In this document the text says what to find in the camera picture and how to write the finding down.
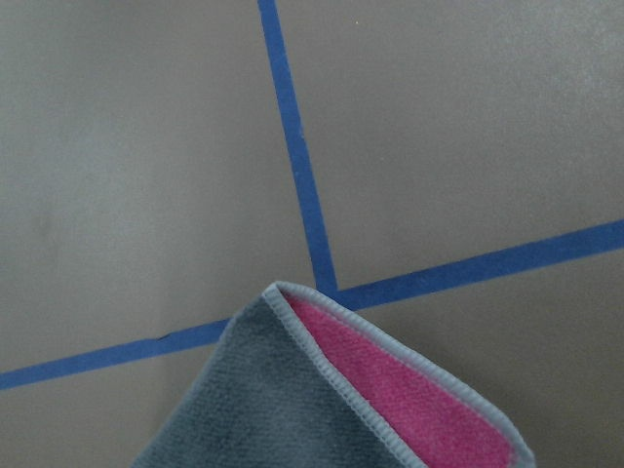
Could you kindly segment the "pink and grey towel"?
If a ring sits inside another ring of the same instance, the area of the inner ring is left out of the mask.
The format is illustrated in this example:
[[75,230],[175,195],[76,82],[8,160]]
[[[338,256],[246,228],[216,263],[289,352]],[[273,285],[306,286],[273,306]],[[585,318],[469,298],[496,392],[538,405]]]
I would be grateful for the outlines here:
[[311,288],[227,325],[137,467],[532,467],[478,392]]

